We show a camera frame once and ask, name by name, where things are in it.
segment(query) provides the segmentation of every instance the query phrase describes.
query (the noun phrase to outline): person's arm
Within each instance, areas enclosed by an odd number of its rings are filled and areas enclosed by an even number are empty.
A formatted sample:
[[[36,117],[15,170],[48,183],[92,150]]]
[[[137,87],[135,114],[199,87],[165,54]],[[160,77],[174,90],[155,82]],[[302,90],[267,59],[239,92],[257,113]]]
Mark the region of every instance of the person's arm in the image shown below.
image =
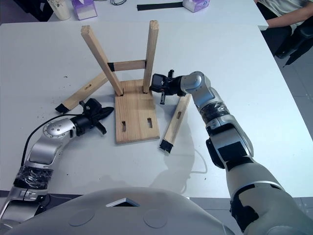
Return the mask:
[[[267,20],[267,23],[269,28],[285,27],[305,21],[311,16],[313,16],[313,2],[309,2],[306,6],[283,16]]]

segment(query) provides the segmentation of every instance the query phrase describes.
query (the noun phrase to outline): white cup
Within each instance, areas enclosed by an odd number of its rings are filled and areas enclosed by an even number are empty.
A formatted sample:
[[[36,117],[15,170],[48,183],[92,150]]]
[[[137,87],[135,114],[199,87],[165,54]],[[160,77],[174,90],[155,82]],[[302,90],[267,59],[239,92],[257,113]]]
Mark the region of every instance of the white cup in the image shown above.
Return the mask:
[[[47,0],[55,15],[62,21],[70,18],[65,0]]]

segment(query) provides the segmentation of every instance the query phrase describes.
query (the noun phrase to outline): black clamp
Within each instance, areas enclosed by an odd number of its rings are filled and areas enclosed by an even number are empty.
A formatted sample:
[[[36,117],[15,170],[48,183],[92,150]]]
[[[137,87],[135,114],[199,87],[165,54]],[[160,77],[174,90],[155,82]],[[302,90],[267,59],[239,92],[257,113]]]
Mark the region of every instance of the black clamp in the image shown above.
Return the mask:
[[[83,135],[87,129],[96,127],[104,135],[106,128],[99,122],[113,112],[113,107],[102,108],[101,104],[94,98],[90,98],[86,103],[80,101],[79,104],[83,107],[83,113],[79,116],[71,118],[71,121],[76,127],[76,135]]]
[[[185,96],[186,93],[180,89],[180,81],[182,76],[173,77],[174,70],[170,70],[168,75],[153,74],[150,90],[162,93],[160,104],[165,104],[165,97],[167,95],[177,94],[178,96]]]

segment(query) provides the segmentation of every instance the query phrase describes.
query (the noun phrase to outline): tissue box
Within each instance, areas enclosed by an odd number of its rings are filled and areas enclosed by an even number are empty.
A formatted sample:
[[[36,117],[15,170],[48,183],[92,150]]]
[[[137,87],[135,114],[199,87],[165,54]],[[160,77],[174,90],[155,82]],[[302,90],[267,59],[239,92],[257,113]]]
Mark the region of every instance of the tissue box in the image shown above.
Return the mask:
[[[93,0],[72,0],[72,4],[80,21],[97,16]]]
[[[182,5],[191,12],[199,11],[206,8],[210,0],[183,0]]]

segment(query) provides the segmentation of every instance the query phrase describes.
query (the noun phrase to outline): wood grain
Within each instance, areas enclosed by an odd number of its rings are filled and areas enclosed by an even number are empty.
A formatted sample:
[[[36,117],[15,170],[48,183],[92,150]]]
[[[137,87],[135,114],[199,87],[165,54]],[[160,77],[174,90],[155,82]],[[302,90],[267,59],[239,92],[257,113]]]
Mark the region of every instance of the wood grain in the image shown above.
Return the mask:
[[[103,72],[101,72],[94,79],[85,84],[82,88],[80,88],[77,92],[75,92],[72,96],[67,98],[62,104],[68,109],[72,110],[75,108],[79,101],[85,100],[88,96],[94,93],[97,89],[99,89],[103,84],[108,81],[107,77]]]
[[[122,95],[123,90],[121,88],[120,82],[118,81],[118,78],[116,77],[115,73],[111,71],[111,69],[108,65],[109,61],[108,61],[102,47],[100,46],[99,41],[97,40],[96,36],[94,35],[92,28],[89,25],[82,26],[81,35],[84,38],[89,49],[93,53],[95,59],[98,61],[104,74],[107,76],[108,80],[112,84],[116,94]]]
[[[149,25],[149,35],[147,44],[147,54],[146,54],[146,69],[143,75],[143,92],[147,93],[149,91],[153,62],[155,60],[156,46],[157,46],[157,35],[158,35],[158,22],[150,21]]]
[[[191,94],[187,94],[179,99],[178,105],[172,117],[172,120],[167,128],[167,131],[164,136],[164,140],[168,141],[172,145],[174,145],[178,130],[180,128],[182,119],[186,113],[186,109],[188,107],[189,101],[191,98]]]
[[[143,80],[122,81],[123,96],[115,95],[116,143],[158,139],[151,91],[142,92]]]
[[[114,71],[139,70],[146,68],[146,60],[114,62]]]

